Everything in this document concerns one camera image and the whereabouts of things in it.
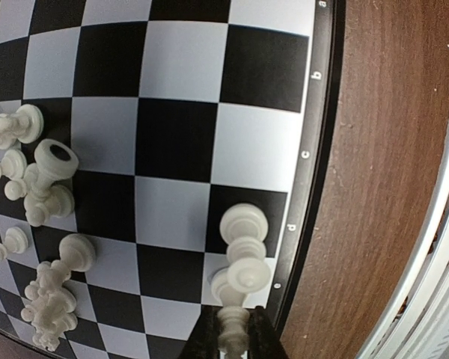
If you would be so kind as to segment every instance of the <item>brown wood surface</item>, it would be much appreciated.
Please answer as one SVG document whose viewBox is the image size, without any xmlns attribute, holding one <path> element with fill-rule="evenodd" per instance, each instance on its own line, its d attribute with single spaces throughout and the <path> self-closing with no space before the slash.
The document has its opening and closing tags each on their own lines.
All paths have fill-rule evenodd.
<svg viewBox="0 0 449 359">
<path fill-rule="evenodd" d="M 314 236 L 282 337 L 354 358 L 418 236 L 449 115 L 449 0 L 348 0 L 340 101 Z"/>
</svg>

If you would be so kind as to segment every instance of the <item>chessboard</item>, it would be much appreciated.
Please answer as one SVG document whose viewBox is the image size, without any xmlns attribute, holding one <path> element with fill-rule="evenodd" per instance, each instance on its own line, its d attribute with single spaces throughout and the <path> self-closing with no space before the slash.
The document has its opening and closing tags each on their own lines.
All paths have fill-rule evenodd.
<svg viewBox="0 0 449 359">
<path fill-rule="evenodd" d="M 314 33 L 315 16 L 332 18 L 331 3 L 1 0 L 0 112 L 36 105 L 42 138 L 70 146 L 80 165 L 66 183 L 75 212 L 42 227 L 0 180 L 0 241 L 12 226 L 32 239 L 0 263 L 0 331 L 33 346 L 24 288 L 81 233 L 97 264 L 66 282 L 79 324 L 47 354 L 175 359 L 202 306 L 220 305 L 210 291 L 228 265 L 219 222 L 237 203 L 269 221 L 274 279 L 245 305 L 276 321 L 293 295 L 320 142 L 329 49 L 313 54 L 330 34 Z M 19 145 L 29 163 L 37 143 Z"/>
</svg>

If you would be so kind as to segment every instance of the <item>wooden table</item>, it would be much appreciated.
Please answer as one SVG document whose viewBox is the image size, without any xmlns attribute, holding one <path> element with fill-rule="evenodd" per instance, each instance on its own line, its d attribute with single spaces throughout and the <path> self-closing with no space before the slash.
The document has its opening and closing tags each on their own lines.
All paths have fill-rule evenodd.
<svg viewBox="0 0 449 359">
<path fill-rule="evenodd" d="M 292 359 L 355 357 L 399 280 L 441 159 L 448 44 L 449 0 L 347 1 L 332 153 L 282 338 Z M 0 358 L 43 357 L 0 337 Z"/>
</svg>

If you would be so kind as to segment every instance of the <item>checkered pattern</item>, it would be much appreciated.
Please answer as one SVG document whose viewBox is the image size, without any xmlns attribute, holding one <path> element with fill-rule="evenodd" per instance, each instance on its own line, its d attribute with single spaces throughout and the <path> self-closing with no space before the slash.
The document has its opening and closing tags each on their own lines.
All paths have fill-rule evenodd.
<svg viewBox="0 0 449 359">
<path fill-rule="evenodd" d="M 79 325 L 61 338 L 63 358 L 175 359 L 201 305 L 219 304 L 219 221 L 236 203 L 266 213 L 275 270 L 314 2 L 0 1 L 0 111 L 38 106 L 43 138 L 80 158 L 76 212 L 44 227 L 30 228 L 0 180 L 0 238 L 19 226 L 33 239 L 0 263 L 0 329 L 32 343 L 24 288 L 69 233 L 88 235 L 98 262 L 66 284 Z M 20 146 L 29 161 L 36 146 Z"/>
</svg>

